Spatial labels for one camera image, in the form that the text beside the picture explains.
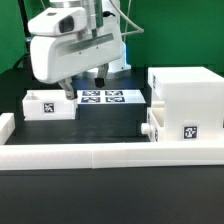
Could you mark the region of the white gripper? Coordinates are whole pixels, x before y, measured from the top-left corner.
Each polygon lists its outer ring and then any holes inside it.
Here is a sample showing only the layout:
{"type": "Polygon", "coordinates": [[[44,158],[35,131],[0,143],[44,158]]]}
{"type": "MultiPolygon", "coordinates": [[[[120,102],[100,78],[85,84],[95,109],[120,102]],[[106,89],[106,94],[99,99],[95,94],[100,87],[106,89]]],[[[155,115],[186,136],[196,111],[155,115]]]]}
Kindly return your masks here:
{"type": "Polygon", "coordinates": [[[43,83],[58,82],[68,100],[77,98],[71,76],[98,67],[95,86],[105,86],[109,62],[122,56],[122,39],[115,17],[103,19],[95,37],[88,30],[83,7],[47,8],[28,22],[34,76],[43,83]]]}

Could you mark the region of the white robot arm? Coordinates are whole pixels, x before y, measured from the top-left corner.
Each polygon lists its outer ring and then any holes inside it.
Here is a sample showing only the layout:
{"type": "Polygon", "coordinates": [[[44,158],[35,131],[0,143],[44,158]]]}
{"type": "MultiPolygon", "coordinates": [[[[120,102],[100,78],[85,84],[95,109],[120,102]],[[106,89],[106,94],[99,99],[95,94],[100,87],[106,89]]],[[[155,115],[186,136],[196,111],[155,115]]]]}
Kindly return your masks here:
{"type": "Polygon", "coordinates": [[[109,63],[122,57],[117,18],[106,16],[102,0],[50,0],[50,7],[28,22],[35,78],[59,84],[66,98],[76,94],[71,78],[96,68],[95,86],[105,85],[109,63]]]}

